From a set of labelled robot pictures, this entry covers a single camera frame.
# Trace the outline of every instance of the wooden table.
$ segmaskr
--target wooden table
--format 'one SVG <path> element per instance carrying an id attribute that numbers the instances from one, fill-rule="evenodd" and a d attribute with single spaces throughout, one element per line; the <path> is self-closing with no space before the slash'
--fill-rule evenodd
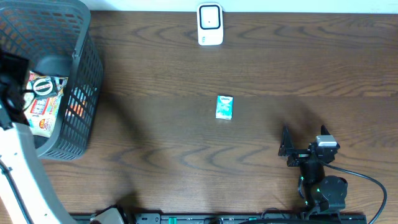
<path id="1" fill-rule="evenodd" d="M 302 207 L 299 169 L 277 156 L 282 125 L 306 147 L 325 124 L 333 165 L 380 180 L 378 223 L 396 223 L 398 15 L 225 13 L 223 44 L 201 47 L 195 13 L 92 12 L 90 34 L 105 84 L 89 148 L 43 161 L 69 212 Z M 234 96 L 231 121 L 215 119 L 217 95 Z M 326 174 L 347 179 L 346 212 L 373 217 L 376 184 Z"/>

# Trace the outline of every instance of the wood grain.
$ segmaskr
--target wood grain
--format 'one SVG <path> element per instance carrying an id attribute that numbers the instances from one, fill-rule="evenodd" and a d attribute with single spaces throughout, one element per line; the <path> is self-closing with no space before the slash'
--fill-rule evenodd
<path id="1" fill-rule="evenodd" d="M 43 161 L 70 212 L 122 201 L 163 212 L 302 207 L 299 169 L 277 157 L 282 125 L 305 147 L 325 124 L 333 165 L 380 180 L 398 216 L 398 15 L 224 14 L 224 42 L 197 44 L 196 15 L 92 12 L 105 84 L 87 153 Z M 234 96 L 231 121 L 216 96 Z M 377 185 L 348 181 L 346 212 L 370 220 Z M 0 223 L 9 223 L 0 205 Z"/>

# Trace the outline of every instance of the snack package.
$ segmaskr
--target snack package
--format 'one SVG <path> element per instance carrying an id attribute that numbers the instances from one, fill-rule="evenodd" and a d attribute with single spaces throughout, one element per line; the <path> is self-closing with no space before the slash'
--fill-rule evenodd
<path id="1" fill-rule="evenodd" d="M 63 88 L 67 81 L 67 77 L 48 77 L 30 72 L 27 89 L 34 90 L 36 94 L 34 98 L 33 94 L 27 93 L 24 99 L 25 108 L 27 107 L 25 116 L 33 135 L 49 138 L 53 133 L 63 96 Z"/>

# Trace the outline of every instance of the white device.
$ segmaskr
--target white device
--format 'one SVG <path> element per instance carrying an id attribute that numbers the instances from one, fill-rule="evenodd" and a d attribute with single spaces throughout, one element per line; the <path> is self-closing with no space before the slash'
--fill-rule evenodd
<path id="1" fill-rule="evenodd" d="M 223 42 L 223 9 L 217 3 L 198 6 L 198 42 L 200 45 L 219 45 Z"/>

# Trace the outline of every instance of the gray basket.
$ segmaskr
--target gray basket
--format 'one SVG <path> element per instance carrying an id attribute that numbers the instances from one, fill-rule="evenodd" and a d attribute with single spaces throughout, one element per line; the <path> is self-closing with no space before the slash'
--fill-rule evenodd
<path id="1" fill-rule="evenodd" d="M 71 160 L 86 151 L 103 66 L 79 0 L 0 0 L 0 44 L 31 60 L 31 70 L 69 77 L 50 138 L 35 136 L 40 158 Z"/>

